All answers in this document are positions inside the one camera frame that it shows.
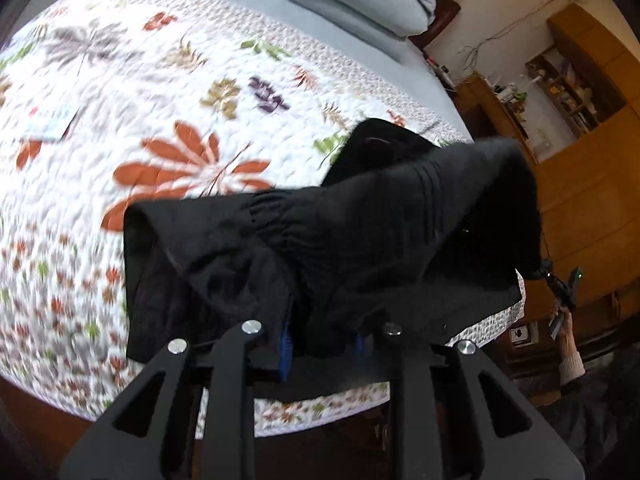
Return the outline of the person's right hand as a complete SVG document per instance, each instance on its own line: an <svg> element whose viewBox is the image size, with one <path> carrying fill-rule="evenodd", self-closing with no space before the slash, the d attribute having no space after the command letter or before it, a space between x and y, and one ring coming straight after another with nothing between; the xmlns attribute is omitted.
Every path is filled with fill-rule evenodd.
<svg viewBox="0 0 640 480"><path fill-rule="evenodd" d="M578 350L576 347L572 312L566 307L559 307L559 311L563 315L563 323L559 329L556 342L558 343L561 360L564 361L574 356Z"/></svg>

